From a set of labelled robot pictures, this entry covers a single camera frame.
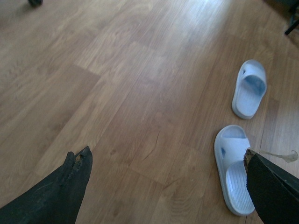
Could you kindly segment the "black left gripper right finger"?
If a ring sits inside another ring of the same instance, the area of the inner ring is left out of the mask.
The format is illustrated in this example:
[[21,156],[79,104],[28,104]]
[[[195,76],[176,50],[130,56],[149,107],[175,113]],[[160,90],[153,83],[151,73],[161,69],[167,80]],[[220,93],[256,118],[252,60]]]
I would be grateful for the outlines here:
[[246,188],[265,224],[299,222],[299,179],[247,148],[243,158]]

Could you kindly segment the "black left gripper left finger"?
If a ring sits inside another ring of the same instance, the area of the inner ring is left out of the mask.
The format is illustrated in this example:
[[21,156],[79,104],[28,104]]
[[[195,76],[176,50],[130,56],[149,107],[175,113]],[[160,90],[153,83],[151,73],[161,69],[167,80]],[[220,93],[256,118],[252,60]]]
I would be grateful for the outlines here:
[[89,147],[68,152],[64,163],[0,209],[2,224],[74,224],[90,179]]

